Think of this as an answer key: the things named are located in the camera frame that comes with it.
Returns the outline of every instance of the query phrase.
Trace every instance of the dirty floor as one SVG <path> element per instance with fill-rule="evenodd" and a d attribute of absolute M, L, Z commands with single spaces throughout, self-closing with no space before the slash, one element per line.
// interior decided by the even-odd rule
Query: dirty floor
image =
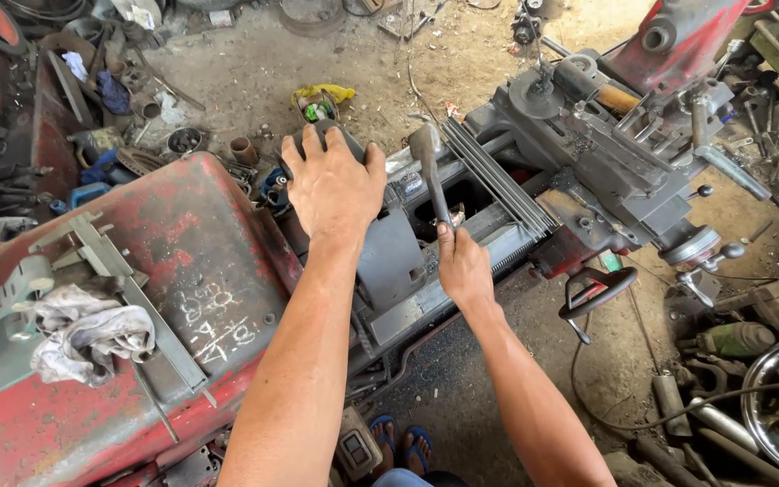
<path fill-rule="evenodd" d="M 409 2 L 394 14 L 396 29 L 403 13 L 410 11 Z M 546 0 L 550 19 L 545 32 L 571 50 L 581 46 L 604 50 L 633 33 L 650 4 L 650 0 L 560 4 Z M 420 8 L 431 10 L 434 5 L 417 4 L 415 11 Z M 318 83 L 353 87 L 357 95 L 341 105 L 342 122 L 362 142 L 374 140 L 392 153 L 420 124 L 408 115 L 428 113 L 408 92 L 408 60 L 417 88 L 439 118 L 446 115 L 448 102 L 457 105 L 462 115 L 482 105 L 498 84 L 531 66 L 536 59 L 533 47 L 514 55 L 504 48 L 511 42 L 514 8 L 510 0 L 491 10 L 453 0 L 434 26 L 424 28 L 410 46 L 399 46 L 376 29 L 376 19 L 349 17 L 339 31 L 306 39 L 281 27 L 273 8 L 245 7 L 234 28 L 177 37 L 146 57 L 171 83 L 207 106 L 205 113 L 186 108 L 188 124 L 209 133 L 209 149 L 222 158 L 230 158 L 228 141 L 253 136 L 263 124 L 276 134 L 262 142 L 267 145 L 300 128 L 291 94 Z M 543 55 L 552 53 L 544 48 Z M 174 128 L 162 120 L 153 122 L 141 144 L 157 149 Z M 699 184 L 711 184 L 715 193 L 693 201 L 690 219 L 696 225 L 714 226 L 725 242 L 750 237 L 765 220 L 774 220 L 744 258 L 726 262 L 720 272 L 779 275 L 774 265 L 779 258 L 779 210 L 770 202 L 756 202 L 715 171 L 698 179 Z M 639 423 L 659 414 L 650 388 L 654 366 L 640 326 L 654 342 L 656 360 L 673 356 L 673 327 L 665 317 L 662 297 L 674 271 L 650 247 L 623 262 L 641 268 L 633 294 L 642 323 L 631 293 L 598 309 L 590 322 L 593 344 L 582 349 L 576 381 L 595 414 L 610 421 Z M 725 292 L 749 283 L 724 280 Z M 525 347 L 607 453 L 619 449 L 622 441 L 598 426 L 572 392 L 570 366 L 577 339 L 557 318 L 562 292 L 563 281 L 537 283 L 522 272 L 499 288 L 498 298 Z M 449 326 L 411 362 L 411 376 L 376 405 L 376 413 L 393 414 L 401 427 L 426 426 L 435 442 L 434 468 L 454 471 L 471 485 L 530 484 L 504 436 L 481 351 L 465 323 L 460 320 Z"/>

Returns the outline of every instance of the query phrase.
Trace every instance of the blue cloth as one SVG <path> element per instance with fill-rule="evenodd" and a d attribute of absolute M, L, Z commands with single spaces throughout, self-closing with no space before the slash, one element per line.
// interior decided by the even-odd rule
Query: blue cloth
<path fill-rule="evenodd" d="M 432 487 L 432 484 L 408 469 L 392 469 L 384 473 L 371 487 Z"/>
<path fill-rule="evenodd" d="M 91 167 L 82 170 L 80 172 L 80 184 L 85 186 L 86 184 L 107 182 L 107 175 L 104 173 L 104 170 L 101 169 L 101 166 L 105 162 L 116 161 L 116 150 L 117 149 L 110 149 L 109 151 L 104 152 Z"/>
<path fill-rule="evenodd" d="M 101 101 L 114 114 L 125 115 L 131 110 L 128 90 L 114 80 L 109 70 L 98 73 L 98 89 L 101 92 Z"/>

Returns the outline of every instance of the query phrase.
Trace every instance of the metal bracket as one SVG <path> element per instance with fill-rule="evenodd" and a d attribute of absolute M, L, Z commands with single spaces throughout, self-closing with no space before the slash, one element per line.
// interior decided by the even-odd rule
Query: metal bracket
<path fill-rule="evenodd" d="M 99 219 L 102 214 L 101 212 L 95 215 L 83 213 L 74 216 L 66 224 L 59 225 L 45 237 L 31 244 L 28 251 L 38 252 L 73 232 L 80 239 L 82 246 L 75 245 L 74 249 L 69 250 L 59 260 L 53 262 L 53 268 L 60 269 L 85 259 L 100 276 L 123 276 L 122 297 L 126 303 L 140 306 L 149 313 L 152 324 L 155 326 L 155 342 L 158 349 L 164 353 L 191 393 L 203 392 L 212 406 L 217 407 L 215 398 L 206 388 L 209 382 L 206 374 L 203 373 L 203 370 L 170 329 L 165 319 L 158 314 L 155 306 L 134 281 L 134 269 L 128 265 L 114 243 L 106 236 L 105 233 L 113 226 L 104 225 L 98 229 L 92 226 L 92 222 Z"/>

